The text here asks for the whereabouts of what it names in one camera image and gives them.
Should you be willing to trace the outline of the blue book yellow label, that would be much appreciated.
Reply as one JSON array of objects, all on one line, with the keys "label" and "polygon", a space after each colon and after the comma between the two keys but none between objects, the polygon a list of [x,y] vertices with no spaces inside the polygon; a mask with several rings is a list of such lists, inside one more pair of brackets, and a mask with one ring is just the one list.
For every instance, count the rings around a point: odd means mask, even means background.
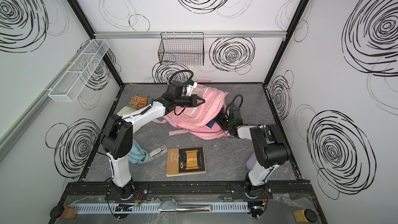
[{"label": "blue book yellow label", "polygon": [[210,122],[208,122],[205,126],[209,129],[211,129],[215,124],[217,123],[217,121],[215,119],[212,119]]}]

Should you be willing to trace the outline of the pink student backpack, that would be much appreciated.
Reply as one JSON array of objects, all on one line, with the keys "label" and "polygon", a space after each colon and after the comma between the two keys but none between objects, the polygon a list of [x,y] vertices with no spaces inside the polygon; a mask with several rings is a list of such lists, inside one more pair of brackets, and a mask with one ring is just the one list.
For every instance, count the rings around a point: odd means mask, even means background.
[{"label": "pink student backpack", "polygon": [[193,93],[205,100],[205,103],[194,108],[177,107],[176,112],[181,113],[177,116],[171,112],[163,117],[163,120],[153,120],[157,124],[169,123],[176,130],[169,132],[170,136],[191,133],[203,140],[214,140],[228,133],[224,131],[219,124],[214,123],[211,127],[209,124],[217,115],[226,107],[226,97],[228,92],[224,92],[214,87],[199,84]]}]

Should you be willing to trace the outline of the brown and black book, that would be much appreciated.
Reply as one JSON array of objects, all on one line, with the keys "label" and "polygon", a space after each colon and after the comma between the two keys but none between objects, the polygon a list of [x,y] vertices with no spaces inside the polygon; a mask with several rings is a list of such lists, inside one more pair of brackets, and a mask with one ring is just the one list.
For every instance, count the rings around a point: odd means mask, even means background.
[{"label": "brown and black book", "polygon": [[204,146],[173,148],[167,151],[167,177],[203,173],[206,173]]}]

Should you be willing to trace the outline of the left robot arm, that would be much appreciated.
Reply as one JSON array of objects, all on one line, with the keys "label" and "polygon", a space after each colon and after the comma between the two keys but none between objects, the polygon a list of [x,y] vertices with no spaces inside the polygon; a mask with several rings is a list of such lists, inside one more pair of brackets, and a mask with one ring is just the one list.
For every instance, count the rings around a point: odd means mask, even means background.
[{"label": "left robot arm", "polygon": [[110,116],[101,144],[112,169],[111,187],[122,200],[128,200],[135,190],[129,169],[128,154],[133,147],[133,134],[149,122],[163,117],[177,107],[183,109],[198,107],[205,100],[193,93],[198,86],[193,80],[187,83],[172,81],[167,90],[148,106],[123,116]]}]

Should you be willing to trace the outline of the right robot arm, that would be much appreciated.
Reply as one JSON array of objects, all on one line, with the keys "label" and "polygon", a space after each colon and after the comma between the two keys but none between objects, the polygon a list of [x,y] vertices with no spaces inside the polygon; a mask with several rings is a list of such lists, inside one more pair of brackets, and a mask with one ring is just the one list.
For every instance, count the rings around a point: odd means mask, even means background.
[{"label": "right robot arm", "polygon": [[254,198],[266,190],[269,176],[291,157],[287,142],[276,124],[244,124],[240,107],[222,108],[215,118],[223,132],[230,138],[252,141],[253,166],[245,178],[246,195]]}]

